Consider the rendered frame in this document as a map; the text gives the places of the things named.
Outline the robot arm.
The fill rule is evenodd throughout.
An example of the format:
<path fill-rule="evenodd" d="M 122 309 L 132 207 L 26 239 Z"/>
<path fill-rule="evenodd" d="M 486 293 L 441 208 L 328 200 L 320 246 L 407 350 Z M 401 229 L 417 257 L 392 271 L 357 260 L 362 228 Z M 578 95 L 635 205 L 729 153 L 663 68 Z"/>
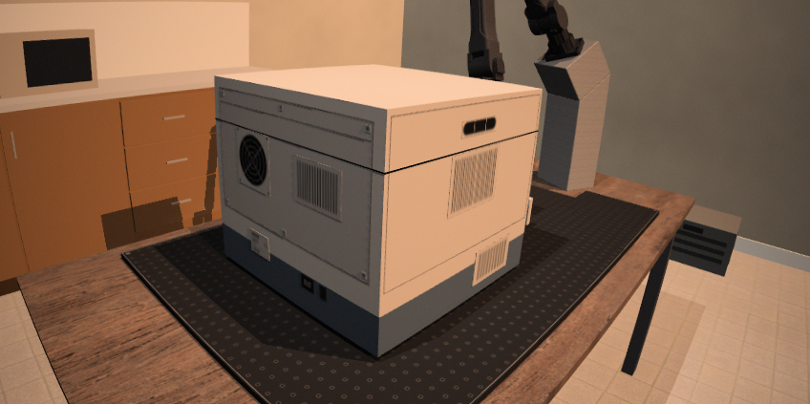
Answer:
<path fill-rule="evenodd" d="M 544 56 L 546 62 L 581 54 L 584 39 L 575 39 L 573 33 L 568 34 L 567 13 L 557 0 L 524 2 L 524 14 L 531 32 L 534 35 L 547 35 L 548 50 Z M 496 32 L 495 0 L 470 0 L 470 12 L 471 35 L 467 54 L 469 77 L 504 81 L 504 62 Z"/>

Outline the beige benchtop instrument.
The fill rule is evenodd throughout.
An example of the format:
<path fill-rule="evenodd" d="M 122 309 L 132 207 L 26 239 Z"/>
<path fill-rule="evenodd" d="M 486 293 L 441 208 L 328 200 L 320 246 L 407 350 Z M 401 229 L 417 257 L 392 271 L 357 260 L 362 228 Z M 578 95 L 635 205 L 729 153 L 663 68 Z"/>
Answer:
<path fill-rule="evenodd" d="M 225 255 L 376 357 L 519 264 L 543 89 L 375 64 L 214 88 Z"/>

